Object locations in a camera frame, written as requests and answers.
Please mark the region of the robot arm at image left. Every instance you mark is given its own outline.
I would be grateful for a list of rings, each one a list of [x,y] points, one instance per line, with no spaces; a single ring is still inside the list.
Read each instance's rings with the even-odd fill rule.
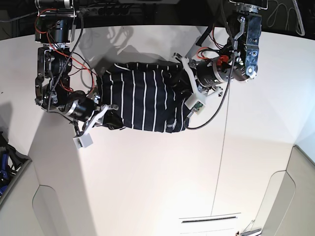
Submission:
[[[83,36],[83,12],[73,0],[37,0],[35,6],[35,40],[42,45],[37,51],[36,105],[68,120],[77,136],[87,134],[88,128],[95,126],[121,129],[118,106],[101,101],[95,84],[99,76],[87,62],[81,64],[81,70],[86,70],[92,80],[89,91],[70,86],[70,72],[77,62],[75,50]]]

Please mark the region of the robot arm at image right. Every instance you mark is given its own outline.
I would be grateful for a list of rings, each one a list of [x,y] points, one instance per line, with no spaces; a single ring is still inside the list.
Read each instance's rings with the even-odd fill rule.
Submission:
[[[227,90],[222,90],[221,84],[230,84],[232,80],[245,83],[257,76],[262,32],[259,11],[266,10],[268,3],[265,0],[233,0],[236,8],[229,16],[225,15],[224,3],[221,2],[215,19],[221,17],[223,20],[228,34],[226,44],[217,49],[202,46],[207,35],[214,36],[215,23],[212,22],[195,43],[199,47],[196,52],[198,61],[191,54],[185,57],[174,54],[190,82],[191,95],[185,102],[189,109],[205,106],[215,94],[226,96]]]

